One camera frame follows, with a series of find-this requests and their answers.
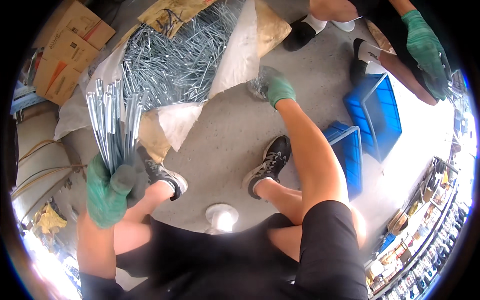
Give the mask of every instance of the bundle of metal rods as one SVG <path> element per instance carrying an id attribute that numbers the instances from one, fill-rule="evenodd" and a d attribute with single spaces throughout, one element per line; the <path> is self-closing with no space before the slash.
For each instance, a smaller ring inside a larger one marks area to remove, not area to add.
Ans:
<path id="1" fill-rule="evenodd" d="M 87 105 L 92 121 L 96 143 L 105 166 L 112 175 L 122 164 L 133 166 L 136 140 L 148 91 L 132 93 L 128 99 L 124 134 L 120 126 L 121 80 L 107 85 L 104 92 L 103 80 L 95 80 L 95 92 L 87 93 Z"/>
<path id="2" fill-rule="evenodd" d="M 217 1 L 172 39 L 142 24 L 123 61 L 123 94 L 149 90 L 145 110 L 208 100 L 208 92 L 244 0 Z"/>

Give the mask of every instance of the green glove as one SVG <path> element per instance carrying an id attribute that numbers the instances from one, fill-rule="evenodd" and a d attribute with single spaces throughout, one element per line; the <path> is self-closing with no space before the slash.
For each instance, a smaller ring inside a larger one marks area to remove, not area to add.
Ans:
<path id="1" fill-rule="evenodd" d="M 448 81 L 452 81 L 445 50 L 420 12 L 409 11 L 402 16 L 408 28 L 407 49 L 423 70 L 423 79 L 435 98 L 444 100 L 451 95 Z"/>
<path id="2" fill-rule="evenodd" d="M 272 67 L 260 66 L 258 74 L 257 81 L 259 81 L 260 88 L 264 85 L 268 86 L 267 98 L 273 108 L 281 99 L 295 101 L 295 91 L 282 72 Z"/>
<path id="3" fill-rule="evenodd" d="M 140 168 L 122 165 L 110 177 L 100 153 L 88 164 L 87 211 L 99 228 L 110 228 L 118 223 L 127 211 L 127 202 L 134 205 L 143 198 L 148 177 L 144 168 L 145 176 L 137 169 Z"/>

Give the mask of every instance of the yellow cloth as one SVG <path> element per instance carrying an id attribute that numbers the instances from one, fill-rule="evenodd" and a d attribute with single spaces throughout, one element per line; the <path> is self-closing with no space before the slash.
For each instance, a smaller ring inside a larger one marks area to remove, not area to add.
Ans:
<path id="1" fill-rule="evenodd" d="M 441 183 L 441 184 L 444 184 L 445 182 L 448 182 L 447 171 L 444 172 L 444 178 L 442 179 L 442 183 Z"/>
<path id="2" fill-rule="evenodd" d="M 42 233 L 50 233 L 50 229 L 57 226 L 59 228 L 64 228 L 67 226 L 67 221 L 62 219 L 50 206 L 50 203 L 47 204 L 47 211 L 40 216 L 40 220 L 37 223 L 42 227 Z"/>

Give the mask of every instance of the black sneaker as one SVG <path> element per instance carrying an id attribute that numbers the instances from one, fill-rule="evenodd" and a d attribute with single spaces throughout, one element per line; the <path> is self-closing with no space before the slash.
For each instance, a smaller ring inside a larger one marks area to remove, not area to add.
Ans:
<path id="1" fill-rule="evenodd" d="M 143 146 L 138 147 L 137 152 L 145 165 L 145 170 L 148 175 L 148 183 L 150 185 L 159 180 L 168 182 L 175 189 L 173 196 L 170 197 L 171 201 L 177 200 L 187 191 L 188 183 L 180 174 L 167 170 L 163 163 L 157 164 L 148 155 L 147 150 Z"/>
<path id="2" fill-rule="evenodd" d="M 365 40 L 356 38 L 353 41 L 353 59 L 350 63 L 350 81 L 354 86 L 357 86 L 365 77 L 365 70 L 368 64 L 362 60 L 359 60 L 359 47 Z"/>
<path id="3" fill-rule="evenodd" d="M 308 44 L 317 33 L 308 23 L 302 22 L 307 16 L 304 16 L 292 24 L 292 31 L 289 35 L 283 40 L 283 47 L 285 50 L 293 52 L 302 49 Z"/>
<path id="4" fill-rule="evenodd" d="M 281 135 L 273 139 L 264 151 L 262 164 L 250 171 L 243 179 L 242 186 L 248 190 L 250 196 L 261 199 L 253 192 L 253 187 L 260 179 L 271 177 L 276 182 L 280 182 L 278 175 L 290 159 L 291 153 L 290 139 L 287 136 Z"/>

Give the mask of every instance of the brown cardboard box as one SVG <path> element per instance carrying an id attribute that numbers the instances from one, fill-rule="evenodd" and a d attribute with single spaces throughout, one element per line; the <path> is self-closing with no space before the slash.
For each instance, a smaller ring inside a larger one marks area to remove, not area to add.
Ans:
<path id="1" fill-rule="evenodd" d="M 108 26 L 107 23 L 100 21 L 84 36 L 84 40 L 100 51 L 114 34 L 115 30 L 112 27 Z"/>
<path id="2" fill-rule="evenodd" d="M 45 55 L 40 60 L 33 81 L 36 94 L 60 106 L 72 96 L 80 73 L 71 65 Z"/>
<path id="3" fill-rule="evenodd" d="M 52 35 L 64 27 L 84 37 L 99 22 L 100 18 L 80 2 L 63 0 L 40 30 L 32 48 L 46 47 Z"/>
<path id="4" fill-rule="evenodd" d="M 44 55 L 55 57 L 82 72 L 98 55 L 98 50 L 65 27 L 52 36 Z"/>

